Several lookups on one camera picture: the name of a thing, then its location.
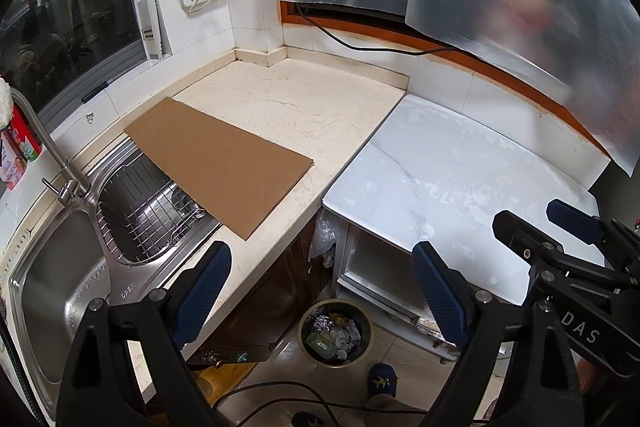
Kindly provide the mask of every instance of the cardboard sheet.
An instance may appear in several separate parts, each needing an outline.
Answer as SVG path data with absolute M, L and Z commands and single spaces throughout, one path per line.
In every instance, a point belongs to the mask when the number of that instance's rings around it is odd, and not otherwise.
M 247 240 L 313 160 L 166 98 L 125 132 L 209 214 Z

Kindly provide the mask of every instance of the sink basin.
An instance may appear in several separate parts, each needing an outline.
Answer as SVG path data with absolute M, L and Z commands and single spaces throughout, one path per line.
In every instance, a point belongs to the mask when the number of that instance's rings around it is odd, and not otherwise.
M 49 218 L 11 277 L 17 340 L 53 420 L 66 357 L 89 301 L 140 300 L 220 226 L 130 139 L 89 179 L 89 194 Z

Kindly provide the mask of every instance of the tiled floor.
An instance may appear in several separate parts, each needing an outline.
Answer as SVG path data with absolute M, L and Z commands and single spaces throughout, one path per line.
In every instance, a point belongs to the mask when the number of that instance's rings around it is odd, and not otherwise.
M 438 357 L 376 328 L 372 349 L 365 360 L 343 369 L 326 369 L 309 361 L 301 352 L 295 331 L 280 353 L 257 365 L 239 387 L 273 380 L 306 383 L 328 402 L 364 405 L 367 401 L 366 374 L 376 362 L 390 364 L 398 375 L 398 400 L 413 407 L 428 409 L 447 380 L 452 364 L 442 365 Z M 482 417 L 489 404 L 500 393 L 502 379 L 492 377 L 476 417 Z M 273 386 L 252 389 L 229 398 L 220 406 L 220 412 L 236 425 L 261 404 L 281 397 L 313 398 L 311 393 L 293 386 Z M 309 411 L 330 419 L 321 405 L 281 402 L 267 407 L 247 423 L 248 427 L 282 427 L 290 425 L 298 411 Z M 341 427 L 362 427 L 359 411 L 334 409 Z

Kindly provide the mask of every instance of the kitchen counter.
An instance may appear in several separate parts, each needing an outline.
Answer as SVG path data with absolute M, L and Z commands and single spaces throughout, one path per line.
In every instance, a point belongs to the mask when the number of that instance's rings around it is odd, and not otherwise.
M 213 241 L 224 241 L 231 247 L 231 274 L 198 340 L 183 349 L 186 357 L 313 217 L 327 187 L 403 94 L 369 78 L 288 58 L 271 68 L 233 62 L 174 97 L 314 161 L 249 240 L 221 227 L 182 268 L 194 266 Z M 137 343 L 130 343 L 130 349 L 138 383 L 144 398 L 149 399 L 155 391 L 142 349 Z
M 492 222 L 501 210 L 548 233 L 566 253 L 604 265 L 596 247 L 546 219 L 546 205 L 555 198 L 598 214 L 590 193 L 532 152 L 466 116 L 408 95 L 323 203 L 405 252 L 431 241 L 467 280 L 521 304 L 529 265 L 494 237 Z

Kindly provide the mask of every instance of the wooden window frame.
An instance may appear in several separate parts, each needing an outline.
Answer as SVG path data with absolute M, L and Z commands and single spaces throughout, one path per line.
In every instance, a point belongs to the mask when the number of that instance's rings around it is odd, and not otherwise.
M 327 5 L 322 5 L 322 12 L 327 13 L 324 16 L 311 16 L 310 19 L 321 25 L 323 28 L 349 32 L 387 42 L 394 42 L 403 46 L 408 46 L 419 51 L 428 51 L 443 46 L 442 42 L 437 42 L 421 35 L 414 29 L 404 24 L 399 24 L 389 20 L 389 18 L 377 18 L 374 16 L 364 16 L 364 10 L 358 10 L 355 17 L 350 17 L 348 12 L 341 9 L 327 10 Z M 288 1 L 280 1 L 280 17 L 283 24 L 297 24 L 303 26 L 312 26 L 297 12 L 295 4 Z M 472 71 L 484 74 L 492 81 L 511 89 L 519 95 L 525 97 L 533 104 L 540 106 L 543 110 L 555 115 L 565 124 L 574 129 L 582 137 L 593 143 L 602 153 L 611 158 L 604 147 L 591 135 L 585 127 L 578 122 L 567 108 L 560 105 L 549 98 L 546 94 L 538 91 L 534 87 L 529 86 L 526 82 L 516 78 L 515 76 L 499 70 L 498 68 L 488 64 L 480 58 L 474 57 L 466 52 L 450 51 L 440 52 L 438 57 L 450 60 L 455 64 L 464 66 Z

